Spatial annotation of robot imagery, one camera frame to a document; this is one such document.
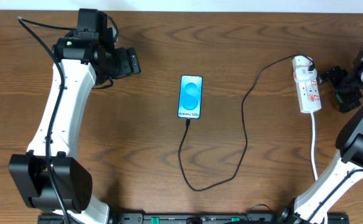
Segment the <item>blue Samsung Galaxy smartphone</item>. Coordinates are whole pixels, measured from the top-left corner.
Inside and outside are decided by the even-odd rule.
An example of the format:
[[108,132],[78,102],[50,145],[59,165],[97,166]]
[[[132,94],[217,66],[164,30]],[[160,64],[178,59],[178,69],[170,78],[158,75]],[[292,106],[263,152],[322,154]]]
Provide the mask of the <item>blue Samsung Galaxy smartphone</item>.
[[182,119],[199,119],[202,101],[202,76],[181,77],[177,116]]

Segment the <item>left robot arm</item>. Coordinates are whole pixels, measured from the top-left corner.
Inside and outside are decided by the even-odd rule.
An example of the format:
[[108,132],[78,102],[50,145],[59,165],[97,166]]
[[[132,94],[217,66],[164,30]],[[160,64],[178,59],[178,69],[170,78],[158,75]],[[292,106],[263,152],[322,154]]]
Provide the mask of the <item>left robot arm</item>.
[[134,48],[118,47],[118,27],[96,9],[80,9],[76,28],[47,48],[52,85],[39,128],[9,173],[29,208],[54,223],[115,223],[110,206],[93,194],[91,174],[78,162],[78,137],[88,96],[141,72]]

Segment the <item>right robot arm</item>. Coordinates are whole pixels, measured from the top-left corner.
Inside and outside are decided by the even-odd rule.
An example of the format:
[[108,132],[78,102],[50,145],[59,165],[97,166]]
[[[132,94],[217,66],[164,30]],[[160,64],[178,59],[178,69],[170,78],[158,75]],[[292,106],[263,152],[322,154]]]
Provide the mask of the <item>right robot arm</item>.
[[292,55],[292,59],[302,113],[313,115],[321,109],[318,86],[326,82],[333,87],[339,112],[358,109],[341,129],[330,165],[322,174],[314,174],[314,184],[274,219],[275,223],[327,223],[328,210],[363,179],[363,45],[352,72],[336,66],[320,75],[312,58]]

